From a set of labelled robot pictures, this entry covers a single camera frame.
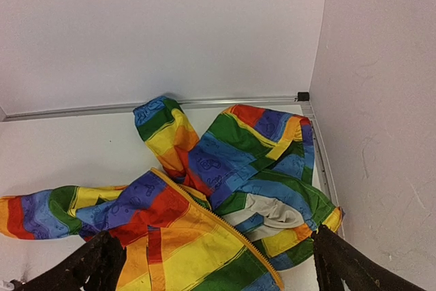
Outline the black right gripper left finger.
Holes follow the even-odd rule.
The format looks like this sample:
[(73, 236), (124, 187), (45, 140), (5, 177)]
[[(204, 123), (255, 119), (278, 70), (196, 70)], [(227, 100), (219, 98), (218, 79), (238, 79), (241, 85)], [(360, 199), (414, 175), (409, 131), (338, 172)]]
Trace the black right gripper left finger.
[(10, 283), (14, 290), (115, 290), (126, 259), (120, 240), (100, 232), (45, 273)]

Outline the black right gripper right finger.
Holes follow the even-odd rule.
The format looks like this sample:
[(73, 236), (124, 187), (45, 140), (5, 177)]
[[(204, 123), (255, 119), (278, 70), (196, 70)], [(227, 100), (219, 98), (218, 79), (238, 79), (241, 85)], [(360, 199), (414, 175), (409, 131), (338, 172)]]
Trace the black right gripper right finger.
[(325, 225), (311, 238), (320, 290), (421, 290), (367, 258)]

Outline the rainbow striped jacket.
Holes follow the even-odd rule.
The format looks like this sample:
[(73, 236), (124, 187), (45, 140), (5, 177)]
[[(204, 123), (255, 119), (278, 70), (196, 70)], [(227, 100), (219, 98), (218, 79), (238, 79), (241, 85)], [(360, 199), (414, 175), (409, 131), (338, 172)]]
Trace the rainbow striped jacket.
[(199, 136), (165, 96), (134, 116), (161, 170), (124, 186), (3, 197), (1, 233), (117, 238), (124, 264), (86, 277), (85, 290), (282, 290), (279, 272), (313, 255), (313, 232), (339, 229), (341, 208), (312, 184), (308, 118), (238, 104)]

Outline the small black corner bracket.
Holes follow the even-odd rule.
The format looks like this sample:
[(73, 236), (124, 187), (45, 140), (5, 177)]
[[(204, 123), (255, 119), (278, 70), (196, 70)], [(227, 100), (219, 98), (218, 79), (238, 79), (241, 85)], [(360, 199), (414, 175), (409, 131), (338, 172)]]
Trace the small black corner bracket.
[(310, 100), (309, 92), (298, 92), (297, 101), (298, 102), (308, 102)]

